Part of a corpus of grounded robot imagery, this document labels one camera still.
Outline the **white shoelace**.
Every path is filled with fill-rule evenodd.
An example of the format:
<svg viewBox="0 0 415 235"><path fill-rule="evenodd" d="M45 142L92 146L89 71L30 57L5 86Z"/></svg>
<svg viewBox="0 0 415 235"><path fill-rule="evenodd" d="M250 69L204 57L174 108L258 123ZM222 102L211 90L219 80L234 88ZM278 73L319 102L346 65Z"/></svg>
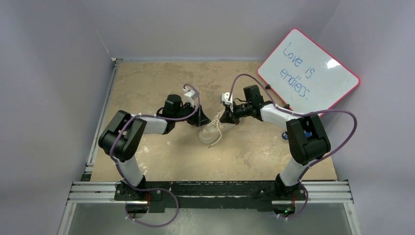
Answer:
<svg viewBox="0 0 415 235"><path fill-rule="evenodd" d="M203 129L202 137L204 143L209 144L208 148L216 145L223 136L223 131L221 130L222 123L220 122L220 117L223 114L222 111L219 111L213 120Z"/></svg>

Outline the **beige sneaker shoe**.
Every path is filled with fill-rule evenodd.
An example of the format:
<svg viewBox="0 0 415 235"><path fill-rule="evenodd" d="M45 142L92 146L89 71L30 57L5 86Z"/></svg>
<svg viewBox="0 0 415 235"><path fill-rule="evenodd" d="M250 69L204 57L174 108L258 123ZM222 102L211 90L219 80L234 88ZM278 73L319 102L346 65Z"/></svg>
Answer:
<svg viewBox="0 0 415 235"><path fill-rule="evenodd" d="M200 142L209 144L209 146L212 147L220 141L224 132L235 126L235 124L222 123L220 121L220 117L223 113L224 111L217 112L212 121L205 125L199 132L198 139Z"/></svg>

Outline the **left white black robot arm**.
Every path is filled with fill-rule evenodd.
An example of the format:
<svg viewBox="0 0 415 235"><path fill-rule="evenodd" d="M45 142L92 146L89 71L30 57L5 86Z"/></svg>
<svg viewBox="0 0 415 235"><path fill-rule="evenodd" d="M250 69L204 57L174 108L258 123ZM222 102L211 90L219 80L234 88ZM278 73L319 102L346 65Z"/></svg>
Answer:
<svg viewBox="0 0 415 235"><path fill-rule="evenodd" d="M122 182L128 185L127 194L133 200L140 200L146 194L145 176L135 158L142 136L166 135L182 121L196 127L210 122L197 95L191 92L185 94L185 99L177 94L168 95L164 106L154 115L133 115L119 110L103 130L98 146L114 161Z"/></svg>

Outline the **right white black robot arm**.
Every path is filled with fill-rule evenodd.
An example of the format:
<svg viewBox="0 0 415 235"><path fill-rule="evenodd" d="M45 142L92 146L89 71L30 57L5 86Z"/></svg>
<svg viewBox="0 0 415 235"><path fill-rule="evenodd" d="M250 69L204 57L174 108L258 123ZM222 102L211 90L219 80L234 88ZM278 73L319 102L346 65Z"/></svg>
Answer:
<svg viewBox="0 0 415 235"><path fill-rule="evenodd" d="M265 101L257 85L247 86L243 91L246 100L241 104L233 102L230 93L221 95L225 112L220 121L238 124L241 118L253 117L285 130L291 159L276 176L275 193L278 198L287 199L299 187L304 171L330 151L328 136L318 115L290 115L286 109L274 105L272 101Z"/></svg>

